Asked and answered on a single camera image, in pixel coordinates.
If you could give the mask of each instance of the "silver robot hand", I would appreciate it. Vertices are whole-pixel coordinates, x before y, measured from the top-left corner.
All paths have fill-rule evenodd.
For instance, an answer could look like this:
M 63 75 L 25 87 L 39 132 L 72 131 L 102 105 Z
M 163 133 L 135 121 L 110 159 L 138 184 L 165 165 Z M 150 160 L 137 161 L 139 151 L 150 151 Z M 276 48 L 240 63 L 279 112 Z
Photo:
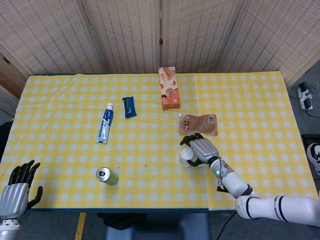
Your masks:
M 38 187 L 35 199 L 28 202 L 31 183 L 40 163 L 34 160 L 17 166 L 11 173 L 8 185 L 4 187 L 0 200 L 0 240 L 14 240 L 18 236 L 20 225 L 18 218 L 37 204 L 43 193 L 42 186 Z
M 200 164 L 210 165 L 220 158 L 218 149 L 211 143 L 211 141 L 204 138 L 200 133 L 183 137 L 180 145 L 183 144 L 189 146 L 197 157 L 197 160 L 194 162 L 191 160 L 187 161 L 192 167 L 196 167 Z

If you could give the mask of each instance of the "blue toothpaste tube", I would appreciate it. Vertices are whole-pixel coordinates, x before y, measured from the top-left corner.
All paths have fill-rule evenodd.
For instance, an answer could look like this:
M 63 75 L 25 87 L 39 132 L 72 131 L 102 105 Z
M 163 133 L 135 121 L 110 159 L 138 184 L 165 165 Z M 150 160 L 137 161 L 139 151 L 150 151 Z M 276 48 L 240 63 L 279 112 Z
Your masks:
M 122 98 L 124 102 L 124 116 L 126 119 L 137 116 L 135 109 L 135 102 L 133 96 Z
M 112 119 L 114 118 L 114 105 L 112 103 L 108 103 L 106 110 L 104 112 L 101 127 L 98 135 L 96 136 L 95 142 L 106 144 L 108 142 L 109 131 L 112 123 Z

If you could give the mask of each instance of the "robotic finger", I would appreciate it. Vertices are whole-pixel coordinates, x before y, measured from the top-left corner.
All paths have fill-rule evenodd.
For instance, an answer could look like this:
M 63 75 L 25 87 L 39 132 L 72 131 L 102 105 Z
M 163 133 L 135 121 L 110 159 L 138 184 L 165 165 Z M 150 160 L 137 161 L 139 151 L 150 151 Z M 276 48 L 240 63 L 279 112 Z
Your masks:
M 8 185 L 11 185 L 14 183 L 14 179 L 16 178 L 16 175 L 19 170 L 20 170 L 20 166 L 16 166 L 15 169 L 13 169 L 13 171 L 11 172 L 10 178 L 9 178 Z
M 197 167 L 201 164 L 204 164 L 199 158 L 195 161 L 187 160 L 186 162 L 192 167 Z
M 21 180 L 20 183 L 25 183 L 27 181 L 27 176 L 29 174 L 30 168 L 32 166 L 32 164 L 34 164 L 35 160 L 31 160 L 27 165 L 26 168 L 24 169 L 22 176 L 21 176 Z
M 28 175 L 26 176 L 26 183 L 29 185 L 29 188 L 31 187 L 32 181 L 34 180 L 34 176 L 36 173 L 37 168 L 40 166 L 40 162 L 38 162 L 36 165 L 34 165 Z
M 17 173 L 13 178 L 13 182 L 12 182 L 13 184 L 19 183 L 19 179 L 21 178 L 22 172 L 26 169 L 26 167 L 27 167 L 27 164 L 25 163 L 17 170 Z
M 42 198 L 42 193 L 43 193 L 43 187 L 39 186 L 38 190 L 36 192 L 36 196 L 33 200 L 29 201 L 28 204 L 26 205 L 26 209 L 30 210 L 34 205 L 40 202 Z
M 194 135 L 190 136 L 184 136 L 182 141 L 180 142 L 180 145 L 186 144 L 190 147 L 190 142 L 197 140 L 197 139 L 203 139 L 204 137 L 200 133 L 195 133 Z

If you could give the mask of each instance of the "paper cup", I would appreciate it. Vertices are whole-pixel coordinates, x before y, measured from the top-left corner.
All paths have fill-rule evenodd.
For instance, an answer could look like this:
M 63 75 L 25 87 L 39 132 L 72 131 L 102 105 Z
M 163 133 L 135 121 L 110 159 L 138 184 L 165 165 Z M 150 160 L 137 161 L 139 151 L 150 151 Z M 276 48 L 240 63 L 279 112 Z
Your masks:
M 189 167 L 190 164 L 187 163 L 188 160 L 191 161 L 195 161 L 195 155 L 194 152 L 192 151 L 192 149 L 190 147 L 185 147 L 184 149 L 182 149 L 177 156 L 177 161 L 178 163 L 182 166 L 182 167 Z

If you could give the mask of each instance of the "white shoe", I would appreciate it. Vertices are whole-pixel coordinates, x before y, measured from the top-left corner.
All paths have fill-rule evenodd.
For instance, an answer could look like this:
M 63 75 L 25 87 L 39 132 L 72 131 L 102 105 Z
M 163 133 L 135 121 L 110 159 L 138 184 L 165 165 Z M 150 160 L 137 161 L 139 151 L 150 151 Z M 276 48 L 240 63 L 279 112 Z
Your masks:
M 316 172 L 320 175 L 320 144 L 312 143 L 306 149 L 306 155 L 315 167 Z

